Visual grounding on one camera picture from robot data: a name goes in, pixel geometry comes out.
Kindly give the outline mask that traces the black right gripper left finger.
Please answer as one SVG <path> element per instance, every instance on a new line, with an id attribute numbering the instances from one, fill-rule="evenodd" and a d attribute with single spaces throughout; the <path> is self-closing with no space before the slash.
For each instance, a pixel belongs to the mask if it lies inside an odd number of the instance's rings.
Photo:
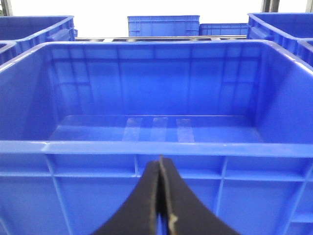
<path id="1" fill-rule="evenodd" d="M 120 208 L 94 235 L 155 235 L 160 165 L 150 161 Z"/>

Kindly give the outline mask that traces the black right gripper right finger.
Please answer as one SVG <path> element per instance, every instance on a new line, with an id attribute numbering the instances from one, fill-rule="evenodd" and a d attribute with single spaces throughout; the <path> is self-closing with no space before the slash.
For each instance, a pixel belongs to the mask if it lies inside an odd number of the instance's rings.
<path id="1" fill-rule="evenodd" d="M 160 155 L 159 165 L 168 235 L 238 234 L 198 199 L 170 158 Z"/>

